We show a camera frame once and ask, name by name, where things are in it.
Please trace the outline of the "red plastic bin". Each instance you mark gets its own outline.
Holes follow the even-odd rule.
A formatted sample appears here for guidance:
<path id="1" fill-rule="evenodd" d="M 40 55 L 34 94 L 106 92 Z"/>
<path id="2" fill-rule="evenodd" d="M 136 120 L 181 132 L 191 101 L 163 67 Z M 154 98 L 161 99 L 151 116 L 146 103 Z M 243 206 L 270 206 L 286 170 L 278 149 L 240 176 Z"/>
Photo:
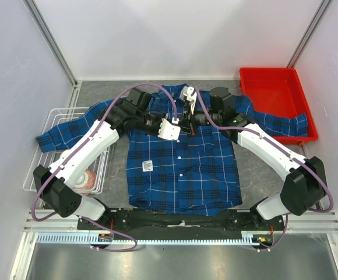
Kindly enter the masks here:
<path id="1" fill-rule="evenodd" d="M 305 145 L 318 140 L 315 123 L 294 68 L 240 69 L 240 87 L 254 109 L 278 117 L 292 119 L 302 113 L 307 117 L 307 136 L 276 136 L 285 145 Z"/>

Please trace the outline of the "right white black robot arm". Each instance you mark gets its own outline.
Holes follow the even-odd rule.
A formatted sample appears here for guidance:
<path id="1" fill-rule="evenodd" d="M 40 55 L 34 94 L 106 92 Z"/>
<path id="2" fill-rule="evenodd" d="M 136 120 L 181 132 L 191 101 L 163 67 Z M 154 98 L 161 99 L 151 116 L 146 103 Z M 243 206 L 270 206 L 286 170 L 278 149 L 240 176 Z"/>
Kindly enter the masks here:
<path id="1" fill-rule="evenodd" d="M 179 125 L 182 132 L 195 135 L 200 126 L 213 126 L 235 144 L 251 151 L 269 165 L 284 181 L 281 193 L 253 206 L 249 222 L 264 229 L 270 220 L 284 214 L 300 216 L 314 211 L 315 204 L 329 197 L 323 161 L 293 152 L 267 134 L 252 118 L 236 111 L 233 96 L 225 87 L 210 92 L 206 107 L 194 87 L 185 86 L 179 98 L 184 102 Z"/>

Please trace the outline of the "aluminium slotted rail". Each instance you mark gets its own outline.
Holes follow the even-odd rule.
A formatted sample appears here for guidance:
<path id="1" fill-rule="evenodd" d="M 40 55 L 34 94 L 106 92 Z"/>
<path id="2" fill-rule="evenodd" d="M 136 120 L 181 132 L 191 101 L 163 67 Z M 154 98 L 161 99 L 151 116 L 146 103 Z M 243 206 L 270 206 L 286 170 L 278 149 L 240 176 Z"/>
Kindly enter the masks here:
<path id="1" fill-rule="evenodd" d="M 231 245 L 258 246 L 259 239 L 252 234 L 242 233 L 238 237 L 138 237 L 138 245 Z M 133 245 L 130 239 L 101 233 L 39 233 L 36 242 L 42 244 L 90 244 L 90 245 Z"/>

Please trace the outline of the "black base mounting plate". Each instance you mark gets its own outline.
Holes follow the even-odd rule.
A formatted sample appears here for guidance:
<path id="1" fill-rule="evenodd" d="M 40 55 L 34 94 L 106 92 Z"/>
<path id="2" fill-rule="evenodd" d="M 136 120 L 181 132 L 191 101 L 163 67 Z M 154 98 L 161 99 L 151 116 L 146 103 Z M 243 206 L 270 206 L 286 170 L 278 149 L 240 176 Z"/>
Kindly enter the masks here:
<path id="1" fill-rule="evenodd" d="M 215 216 L 167 214 L 137 208 L 111 208 L 98 221 L 121 233 L 138 237 L 238 237 L 242 232 L 284 229 L 282 216 L 263 221 L 247 211 L 228 209 Z"/>

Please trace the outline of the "white ceramic bowl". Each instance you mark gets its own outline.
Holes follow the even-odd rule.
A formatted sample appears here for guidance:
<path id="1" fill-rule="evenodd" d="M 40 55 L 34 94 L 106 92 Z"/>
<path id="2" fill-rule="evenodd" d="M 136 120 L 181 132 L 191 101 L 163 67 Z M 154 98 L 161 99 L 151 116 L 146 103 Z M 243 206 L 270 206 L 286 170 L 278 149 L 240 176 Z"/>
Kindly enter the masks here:
<path id="1" fill-rule="evenodd" d="M 70 149 L 67 149 L 67 150 L 64 150 L 62 151 L 62 153 L 60 154 L 60 159 L 66 159 L 69 155 L 71 154 L 71 150 Z"/>

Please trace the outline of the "blue plaid shirt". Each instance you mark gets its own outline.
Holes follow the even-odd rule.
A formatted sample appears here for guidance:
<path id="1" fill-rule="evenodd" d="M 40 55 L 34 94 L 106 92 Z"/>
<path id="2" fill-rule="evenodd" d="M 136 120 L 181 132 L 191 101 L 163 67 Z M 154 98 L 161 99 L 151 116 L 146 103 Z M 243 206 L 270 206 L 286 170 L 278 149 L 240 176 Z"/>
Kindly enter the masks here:
<path id="1" fill-rule="evenodd" d="M 246 95 L 233 95 L 233 101 L 237 113 L 252 118 L 272 137 L 308 136 L 305 113 L 283 118 L 256 111 Z M 111 103 L 112 99 L 96 103 L 76 120 L 37 136 L 42 153 L 73 147 Z M 176 142 L 139 130 L 128 133 L 129 204 L 169 214 L 206 216 L 241 205 L 233 145 L 221 132 L 204 126 L 194 136 L 181 133 Z"/>

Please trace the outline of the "pink patterned ceramic bowl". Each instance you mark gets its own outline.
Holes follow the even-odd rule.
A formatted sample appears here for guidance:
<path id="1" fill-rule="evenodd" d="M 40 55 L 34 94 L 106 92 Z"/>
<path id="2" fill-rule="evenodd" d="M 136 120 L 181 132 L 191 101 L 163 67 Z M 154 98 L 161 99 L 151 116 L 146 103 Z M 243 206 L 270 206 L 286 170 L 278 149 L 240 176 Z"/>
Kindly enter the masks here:
<path id="1" fill-rule="evenodd" d="M 90 195 L 91 191 L 94 190 L 95 183 L 96 173 L 90 169 L 87 169 L 78 178 L 77 183 L 73 189 L 82 195 Z"/>

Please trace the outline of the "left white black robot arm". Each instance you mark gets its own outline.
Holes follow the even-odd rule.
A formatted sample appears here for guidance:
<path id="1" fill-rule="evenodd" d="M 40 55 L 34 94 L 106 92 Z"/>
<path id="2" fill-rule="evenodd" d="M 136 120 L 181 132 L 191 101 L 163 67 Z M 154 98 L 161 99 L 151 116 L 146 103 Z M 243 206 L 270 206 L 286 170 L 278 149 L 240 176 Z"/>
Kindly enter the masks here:
<path id="1" fill-rule="evenodd" d="M 141 130 L 164 138 L 177 132 L 166 114 L 150 113 L 152 95 L 131 89 L 126 98 L 116 98 L 96 118 L 93 125 L 69 150 L 49 167 L 38 165 L 33 172 L 37 199 L 48 204 L 55 214 L 90 218 L 97 229 L 110 224 L 110 214 L 101 202 L 74 191 L 74 186 L 87 167 L 99 155 L 131 130 Z"/>

